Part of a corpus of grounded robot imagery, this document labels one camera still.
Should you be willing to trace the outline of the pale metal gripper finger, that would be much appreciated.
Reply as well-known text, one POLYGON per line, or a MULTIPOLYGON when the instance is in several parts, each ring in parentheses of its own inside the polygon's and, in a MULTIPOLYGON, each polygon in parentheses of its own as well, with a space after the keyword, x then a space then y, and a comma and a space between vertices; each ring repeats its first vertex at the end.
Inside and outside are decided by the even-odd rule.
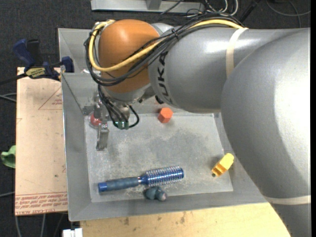
POLYGON ((97 129, 97 145, 96 150, 102 151, 108 145, 109 129, 107 123, 101 123, 97 129))
POLYGON ((94 111, 93 111, 94 118, 95 119, 102 119, 102 114, 103 114, 102 105, 100 103, 96 103, 94 105, 94 111))

